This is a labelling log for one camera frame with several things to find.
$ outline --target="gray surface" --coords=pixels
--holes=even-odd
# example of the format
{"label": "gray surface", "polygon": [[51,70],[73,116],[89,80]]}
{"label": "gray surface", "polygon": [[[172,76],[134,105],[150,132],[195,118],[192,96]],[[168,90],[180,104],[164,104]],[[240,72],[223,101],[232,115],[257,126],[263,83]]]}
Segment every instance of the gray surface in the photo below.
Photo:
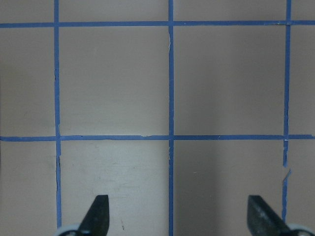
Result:
{"label": "gray surface", "polygon": [[0,29],[0,135],[55,135],[53,32]]}
{"label": "gray surface", "polygon": [[56,229],[56,145],[0,143],[2,236],[52,236]]}
{"label": "gray surface", "polygon": [[288,182],[287,222],[315,229],[315,141],[291,140],[288,166],[292,174]]}
{"label": "gray surface", "polygon": [[174,0],[177,21],[285,20],[286,0]]}
{"label": "gray surface", "polygon": [[62,0],[61,21],[167,21],[168,0]]}
{"label": "gray surface", "polygon": [[0,0],[0,23],[53,22],[53,0]]}
{"label": "gray surface", "polygon": [[315,134],[315,26],[293,26],[291,36],[290,134]]}
{"label": "gray surface", "polygon": [[314,0],[293,0],[292,19],[293,20],[315,20]]}
{"label": "gray surface", "polygon": [[62,153],[63,224],[108,194],[108,235],[168,235],[168,141],[68,141]]}
{"label": "gray surface", "polygon": [[60,29],[61,134],[168,134],[167,27]]}
{"label": "gray surface", "polygon": [[176,134],[283,134],[285,27],[174,31]]}
{"label": "gray surface", "polygon": [[247,197],[281,214],[282,141],[176,141],[176,236],[249,236]]}

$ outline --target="black object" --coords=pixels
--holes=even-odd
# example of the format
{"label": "black object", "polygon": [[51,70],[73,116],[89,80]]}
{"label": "black object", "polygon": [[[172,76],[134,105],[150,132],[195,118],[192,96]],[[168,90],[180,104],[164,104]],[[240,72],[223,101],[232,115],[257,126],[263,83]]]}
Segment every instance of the black object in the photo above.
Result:
{"label": "black object", "polygon": [[258,195],[248,197],[247,226],[252,236],[314,236],[305,230],[291,230]]}
{"label": "black object", "polygon": [[95,197],[78,230],[70,230],[60,236],[106,236],[109,228],[108,195]]}

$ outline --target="vertical blue tape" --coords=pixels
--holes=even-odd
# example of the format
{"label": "vertical blue tape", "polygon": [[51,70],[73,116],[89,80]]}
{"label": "vertical blue tape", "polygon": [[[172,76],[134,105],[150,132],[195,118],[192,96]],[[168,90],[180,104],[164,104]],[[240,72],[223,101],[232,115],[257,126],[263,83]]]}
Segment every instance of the vertical blue tape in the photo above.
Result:
{"label": "vertical blue tape", "polygon": [[54,60],[55,60],[55,128],[56,128],[56,207],[57,227],[62,225],[61,213],[61,138],[60,138],[60,85],[59,85],[59,0],[54,0]]}
{"label": "vertical blue tape", "polygon": [[[291,44],[291,0],[286,1],[286,21],[285,26],[285,78],[284,78],[284,127],[283,127],[283,166],[287,167],[287,152],[289,148],[289,88],[290,88],[290,44]],[[282,219],[286,219],[287,211],[287,185],[289,170],[283,181],[282,188]]]}
{"label": "vertical blue tape", "polygon": [[174,5],[168,1],[169,46],[169,177],[168,177],[168,234],[174,234]]}

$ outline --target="blue grid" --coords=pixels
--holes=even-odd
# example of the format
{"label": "blue grid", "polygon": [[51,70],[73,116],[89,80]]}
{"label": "blue grid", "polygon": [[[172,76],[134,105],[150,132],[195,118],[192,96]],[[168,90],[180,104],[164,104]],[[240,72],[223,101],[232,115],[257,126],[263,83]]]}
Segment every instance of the blue grid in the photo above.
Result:
{"label": "blue grid", "polygon": [[[287,167],[287,151],[289,140],[315,139],[313,135],[289,134],[289,83],[290,83],[290,38],[291,26],[315,25],[315,21],[291,20],[291,0],[286,1],[285,21],[174,21],[173,0],[168,1],[168,21],[126,21],[126,22],[59,22],[59,0],[54,0],[53,23],[12,23],[0,24],[0,28],[54,28],[54,58],[55,58],[55,136],[45,137],[4,137],[5,142],[56,142],[56,181],[57,181],[57,226],[62,224],[61,211],[61,178],[60,155],[61,142],[70,140],[168,140],[169,141],[169,235],[173,235],[173,162],[175,140],[283,140],[283,166]],[[177,26],[272,26],[284,25],[285,33],[285,78],[284,78],[284,117],[283,135],[174,135],[174,27]],[[60,134],[60,84],[59,84],[59,28],[60,27],[119,27],[119,26],[165,26],[170,35],[169,50],[169,132],[168,135],[69,135]],[[291,170],[283,181],[283,211],[282,217],[286,218],[287,185]]]}

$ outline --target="square tile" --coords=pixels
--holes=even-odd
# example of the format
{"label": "square tile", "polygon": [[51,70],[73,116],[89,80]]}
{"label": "square tile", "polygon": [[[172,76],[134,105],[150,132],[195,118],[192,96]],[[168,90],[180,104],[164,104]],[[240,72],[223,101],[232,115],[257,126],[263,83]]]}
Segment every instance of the square tile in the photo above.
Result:
{"label": "square tile", "polygon": [[281,214],[283,141],[176,141],[175,235],[251,235],[248,195]]}
{"label": "square tile", "polygon": [[0,145],[1,235],[53,235],[57,228],[55,142]]}
{"label": "square tile", "polygon": [[178,27],[175,133],[282,134],[282,26]]}
{"label": "square tile", "polygon": [[1,1],[0,23],[53,22],[54,1]]}
{"label": "square tile", "polygon": [[167,27],[60,29],[61,133],[168,134]]}
{"label": "square tile", "polygon": [[285,20],[286,0],[174,0],[177,21]]}
{"label": "square tile", "polygon": [[60,21],[167,21],[168,0],[62,0]]}
{"label": "square tile", "polygon": [[290,140],[288,166],[292,172],[287,188],[287,223],[315,229],[314,140]]}
{"label": "square tile", "polygon": [[63,224],[108,194],[108,235],[168,235],[168,141],[63,142],[61,181]]}
{"label": "square tile", "polygon": [[315,26],[293,26],[290,65],[290,134],[315,134]]}
{"label": "square tile", "polygon": [[293,20],[315,20],[314,0],[293,0],[292,19]]}
{"label": "square tile", "polygon": [[53,29],[0,29],[0,134],[55,135]]}

